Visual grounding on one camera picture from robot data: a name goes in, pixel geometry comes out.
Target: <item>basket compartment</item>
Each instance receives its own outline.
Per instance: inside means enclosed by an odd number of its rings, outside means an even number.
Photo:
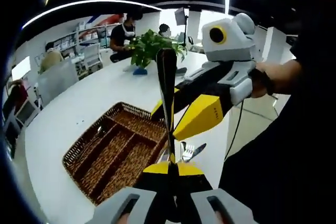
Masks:
[[[115,125],[116,122],[107,116],[99,118],[64,155],[64,165],[72,172],[77,170],[81,161],[79,159],[94,148],[94,145],[98,143],[96,140],[102,138]]]
[[[97,199],[96,204],[100,204],[125,186],[133,186],[147,167],[155,146],[154,141],[138,134],[133,135],[90,194],[90,197]]]
[[[161,124],[149,121],[148,119],[139,119],[138,116],[128,111],[120,111],[118,114],[111,117],[111,119],[131,131],[141,132],[144,137],[157,143],[166,134],[166,129],[163,128]]]
[[[90,192],[132,135],[133,132],[115,125],[84,159],[74,178]]]

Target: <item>knife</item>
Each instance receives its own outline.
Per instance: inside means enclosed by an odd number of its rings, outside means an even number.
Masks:
[[[194,153],[193,153],[193,156],[188,160],[186,161],[186,163],[189,163],[190,160],[192,160],[195,156],[197,156],[199,153],[201,153],[202,150],[204,150],[204,148],[206,147],[206,143],[205,144],[202,144],[200,147],[198,147]]]

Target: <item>floor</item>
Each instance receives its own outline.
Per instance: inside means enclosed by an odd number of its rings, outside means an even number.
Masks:
[[[103,59],[103,63],[106,66],[110,64],[110,61]],[[232,149],[229,152],[229,156],[238,152],[245,144],[253,140],[277,117],[277,113],[273,108],[273,103],[274,98],[269,96],[265,96],[259,99],[246,99],[244,101],[241,121],[234,139],[234,143],[232,145]],[[239,114],[240,105],[234,107],[230,111],[228,146],[231,144],[233,139],[239,119]],[[26,198],[28,204],[38,215],[40,220],[43,223],[47,223],[47,218],[40,208],[30,183],[25,157],[24,132],[17,141],[17,150],[12,165],[13,172],[22,190],[23,196]]]

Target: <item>window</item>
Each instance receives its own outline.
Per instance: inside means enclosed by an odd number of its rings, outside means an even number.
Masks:
[[[218,13],[218,12],[211,12],[209,10],[203,10],[201,12],[201,18],[199,21],[199,28],[198,28],[198,39],[202,40],[202,27],[205,24],[208,24],[210,22],[220,20],[223,18],[233,18],[231,15],[225,15],[224,13]]]
[[[175,11],[177,9],[166,9],[161,11],[160,13],[160,24],[166,24],[170,27],[170,30],[172,32],[172,37],[176,37],[180,33],[184,33],[184,26],[178,26],[176,25],[175,20]],[[184,9],[185,15],[189,16],[189,9]]]
[[[26,73],[30,71],[30,59],[27,56],[18,65],[12,69],[13,80],[21,79]]]

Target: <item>computer monitor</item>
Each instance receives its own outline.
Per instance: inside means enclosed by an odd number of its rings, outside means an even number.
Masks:
[[[175,19],[176,19],[176,24],[178,26],[183,26],[186,25],[187,20],[185,17],[185,13],[184,13],[184,8],[180,8],[175,12]]]
[[[184,42],[184,35],[185,35],[185,33],[180,33],[177,37],[177,42],[183,43]]]

